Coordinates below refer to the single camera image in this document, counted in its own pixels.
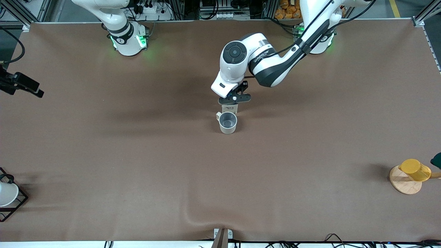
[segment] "brown tabletop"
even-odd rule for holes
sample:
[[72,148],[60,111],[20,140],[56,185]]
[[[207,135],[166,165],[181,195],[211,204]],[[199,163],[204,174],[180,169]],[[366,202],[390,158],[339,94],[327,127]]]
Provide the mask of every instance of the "brown tabletop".
[[99,24],[33,24],[11,64],[42,99],[1,93],[0,166],[29,201],[0,240],[441,238],[441,180],[416,195],[387,181],[441,152],[441,76],[410,20],[359,20],[275,88],[251,79],[234,134],[210,85],[229,41],[268,21],[158,23],[123,57]]

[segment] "round wooden disc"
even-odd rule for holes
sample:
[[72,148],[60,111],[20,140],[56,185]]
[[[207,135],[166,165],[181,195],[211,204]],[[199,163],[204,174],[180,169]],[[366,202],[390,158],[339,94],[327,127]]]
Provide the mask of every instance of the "round wooden disc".
[[389,180],[392,186],[406,195],[413,195],[421,190],[422,183],[412,181],[406,173],[402,172],[398,165],[389,172]]

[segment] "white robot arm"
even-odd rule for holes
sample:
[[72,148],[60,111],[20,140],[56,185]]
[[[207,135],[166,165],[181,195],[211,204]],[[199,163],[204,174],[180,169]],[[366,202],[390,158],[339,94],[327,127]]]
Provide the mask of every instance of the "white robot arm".
[[125,56],[132,56],[147,47],[146,27],[129,21],[121,8],[130,0],[72,0],[100,19],[115,48]]
[[261,33],[249,34],[228,43],[220,58],[220,71],[211,89],[225,98],[241,84],[247,68],[265,87],[279,84],[288,72],[311,50],[322,53],[329,42],[321,42],[329,28],[341,17],[341,5],[363,6],[371,0],[300,0],[305,31],[288,52],[280,57]]

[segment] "mug handle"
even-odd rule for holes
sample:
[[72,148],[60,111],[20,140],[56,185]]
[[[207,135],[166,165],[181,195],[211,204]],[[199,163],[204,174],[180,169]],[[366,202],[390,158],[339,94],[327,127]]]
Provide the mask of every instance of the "mug handle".
[[10,175],[10,174],[1,174],[0,175],[0,180],[3,179],[3,177],[7,177],[9,179],[9,181],[7,183],[12,184],[14,183],[14,176]]

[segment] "mug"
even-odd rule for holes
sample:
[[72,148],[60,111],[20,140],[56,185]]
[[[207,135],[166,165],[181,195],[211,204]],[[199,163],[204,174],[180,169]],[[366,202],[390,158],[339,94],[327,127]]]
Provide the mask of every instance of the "mug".
[[0,180],[7,177],[7,183],[0,182],[0,207],[11,204],[19,195],[19,187],[14,184],[14,177],[9,174],[1,174]]
[[217,112],[216,119],[219,121],[220,130],[224,134],[232,134],[236,130],[237,117],[231,112]]

